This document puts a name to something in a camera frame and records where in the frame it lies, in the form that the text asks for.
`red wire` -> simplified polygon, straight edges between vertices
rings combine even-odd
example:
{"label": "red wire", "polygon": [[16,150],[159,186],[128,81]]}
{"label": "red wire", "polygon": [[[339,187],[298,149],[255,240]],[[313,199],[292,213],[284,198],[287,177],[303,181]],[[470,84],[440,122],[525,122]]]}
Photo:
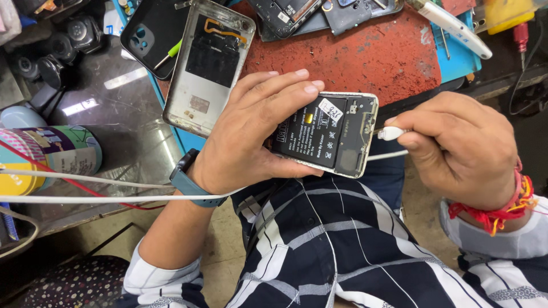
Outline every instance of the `red wire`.
{"label": "red wire", "polygon": [[[10,145],[8,145],[7,143],[5,143],[4,141],[0,140],[0,145],[2,145],[3,147],[5,147],[6,149],[8,149],[10,152],[12,152],[13,154],[16,154],[17,156],[21,157],[22,159],[30,162],[31,164],[35,165],[36,167],[38,167],[38,169],[42,169],[44,171],[47,171],[47,172],[53,172],[53,173],[57,173],[57,171],[49,168],[48,166],[44,166],[43,164],[39,163],[38,161],[35,161],[34,159],[30,158],[29,156],[26,156],[25,154],[19,152],[18,150],[12,148]],[[91,193],[92,195],[94,195],[95,197],[106,197],[105,195],[101,195],[100,193],[90,189],[90,188],[87,188],[85,187],[84,185],[78,183],[77,181],[74,181],[72,179],[65,179],[63,178],[63,180],[69,182],[70,184],[78,187],[79,189],[81,190],[84,190],[86,192],[89,192]],[[123,206],[126,206],[126,207],[130,207],[130,208],[133,208],[133,209],[140,209],[140,210],[151,210],[151,209],[157,209],[157,208],[163,208],[165,207],[165,205],[163,206],[157,206],[157,207],[151,207],[151,208],[142,208],[142,207],[138,207],[138,206],[134,206],[132,204],[129,204],[129,203],[123,203],[121,202],[120,203],[121,205]]]}

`right hand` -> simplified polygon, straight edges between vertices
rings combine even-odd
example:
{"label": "right hand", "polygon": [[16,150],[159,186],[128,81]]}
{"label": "right hand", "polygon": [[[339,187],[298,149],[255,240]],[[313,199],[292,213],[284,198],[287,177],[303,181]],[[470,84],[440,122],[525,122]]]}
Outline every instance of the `right hand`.
{"label": "right hand", "polygon": [[432,191],[481,210],[500,209],[512,198],[516,141],[510,122],[493,108],[443,92],[385,125],[413,130],[398,142]]}

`floor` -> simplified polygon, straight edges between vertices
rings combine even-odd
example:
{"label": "floor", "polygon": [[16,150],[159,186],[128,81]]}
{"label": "floor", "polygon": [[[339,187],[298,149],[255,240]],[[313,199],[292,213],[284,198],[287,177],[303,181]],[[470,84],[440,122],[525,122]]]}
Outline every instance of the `floor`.
{"label": "floor", "polygon": [[[406,158],[406,181],[403,188],[404,221],[417,241],[437,255],[445,264],[457,269],[458,248],[445,236],[439,225],[440,196],[420,181],[413,163]],[[129,210],[111,217],[84,224],[67,232],[79,238],[82,250],[88,252],[130,222],[131,227],[97,254],[116,255],[129,260],[133,249],[152,225],[161,209]],[[211,308],[221,308],[234,293],[245,260],[241,226],[234,215],[230,199],[215,210],[203,247],[202,272],[205,285],[202,293]],[[335,307],[354,307],[338,300]]]}

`phone battery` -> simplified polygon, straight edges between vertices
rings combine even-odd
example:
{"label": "phone battery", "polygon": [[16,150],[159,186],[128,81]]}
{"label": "phone battery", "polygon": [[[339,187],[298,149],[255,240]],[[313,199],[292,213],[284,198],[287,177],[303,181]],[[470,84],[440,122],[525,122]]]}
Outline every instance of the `phone battery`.
{"label": "phone battery", "polygon": [[278,125],[274,153],[333,168],[343,126],[346,99],[317,98]]}

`finger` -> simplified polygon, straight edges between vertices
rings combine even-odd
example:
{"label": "finger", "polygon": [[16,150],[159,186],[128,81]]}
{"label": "finger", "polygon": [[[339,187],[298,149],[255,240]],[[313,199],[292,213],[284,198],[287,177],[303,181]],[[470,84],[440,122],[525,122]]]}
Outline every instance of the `finger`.
{"label": "finger", "polygon": [[296,84],[301,81],[307,80],[309,72],[306,69],[302,69],[296,72],[286,73],[269,80],[259,83],[248,91],[241,101],[242,106],[251,106],[257,102],[264,100],[274,94],[279,93],[281,90],[287,88],[292,84]]}
{"label": "finger", "polygon": [[312,82],[310,82],[310,81],[301,81],[299,83],[292,84],[292,85],[288,86],[287,88],[281,90],[279,92],[279,94],[283,95],[283,94],[286,94],[286,93],[290,93],[290,92],[293,92],[297,89],[307,87],[308,85],[315,85],[316,88],[318,88],[318,91],[320,91],[320,92],[323,91],[326,87],[326,85],[321,80],[314,80]]}
{"label": "finger", "polygon": [[275,155],[272,155],[269,169],[273,178],[302,178],[307,175],[323,175],[322,170],[305,166],[290,159],[280,158]]}
{"label": "finger", "polygon": [[484,149],[481,142],[483,133],[480,129],[448,113],[406,111],[390,122],[389,126],[411,129],[434,137],[441,146],[461,159],[477,155]]}
{"label": "finger", "polygon": [[398,137],[398,143],[409,151],[426,186],[452,187],[456,183],[442,150],[432,137],[408,132]]}
{"label": "finger", "polygon": [[256,104],[257,115],[253,121],[257,127],[257,138],[264,140],[276,129],[278,124],[310,104],[318,97],[318,88],[307,85],[290,93],[275,94]]}
{"label": "finger", "polygon": [[448,113],[479,128],[492,124],[486,119],[491,118],[492,115],[487,113],[478,101],[453,92],[441,92],[417,106],[415,110]]}
{"label": "finger", "polygon": [[230,98],[227,105],[238,102],[242,98],[242,96],[245,95],[247,92],[249,92],[249,90],[253,89],[254,86],[260,83],[263,83],[267,81],[268,79],[272,77],[276,77],[278,75],[279,75],[278,72],[271,71],[271,72],[252,73],[243,77],[236,83],[236,85],[230,92]]}

